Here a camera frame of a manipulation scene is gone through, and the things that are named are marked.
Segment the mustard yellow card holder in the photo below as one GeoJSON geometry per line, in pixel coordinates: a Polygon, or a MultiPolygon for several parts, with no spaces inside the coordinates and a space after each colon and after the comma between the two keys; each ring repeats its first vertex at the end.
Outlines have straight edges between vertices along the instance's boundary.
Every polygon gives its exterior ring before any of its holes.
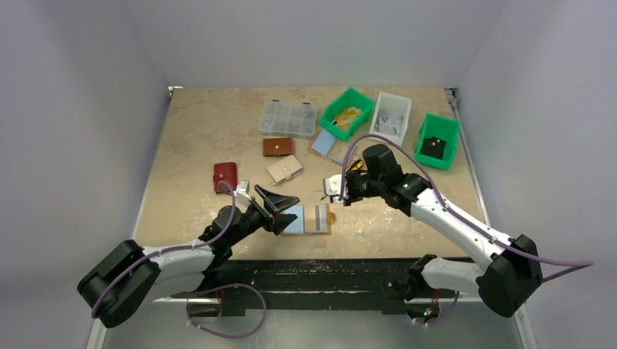
{"type": "Polygon", "coordinates": [[[284,213],[296,215],[296,219],[283,230],[285,236],[330,235],[336,221],[329,204],[299,204],[284,213]]]}

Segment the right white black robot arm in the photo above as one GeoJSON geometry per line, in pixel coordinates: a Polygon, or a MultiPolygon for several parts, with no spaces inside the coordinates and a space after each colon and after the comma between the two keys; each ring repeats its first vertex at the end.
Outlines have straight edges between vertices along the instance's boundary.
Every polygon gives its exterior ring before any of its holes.
{"type": "Polygon", "coordinates": [[[513,238],[446,200],[436,186],[417,173],[405,173],[391,149],[366,148],[365,170],[347,171],[341,186],[346,206],[380,197],[392,209],[425,223],[470,257],[457,262],[427,254],[408,269],[402,283],[406,300],[449,289],[479,297],[489,309],[511,317],[543,283],[536,243],[525,235],[513,238]]]}

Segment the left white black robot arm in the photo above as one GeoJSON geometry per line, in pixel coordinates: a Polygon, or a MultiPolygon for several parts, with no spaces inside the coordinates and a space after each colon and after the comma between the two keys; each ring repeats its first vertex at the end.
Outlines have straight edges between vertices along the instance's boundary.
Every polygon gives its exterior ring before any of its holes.
{"type": "Polygon", "coordinates": [[[141,246],[129,239],[118,244],[78,283],[76,289],[91,309],[91,317],[107,328],[128,320],[152,300],[193,292],[209,270],[216,270],[233,254],[232,248],[257,230],[279,235],[296,220],[287,209],[299,204],[297,196],[254,189],[254,197],[240,199],[227,182],[221,188],[231,197],[198,238],[163,247],[141,246]],[[246,209],[238,206],[242,201],[246,209]]]}

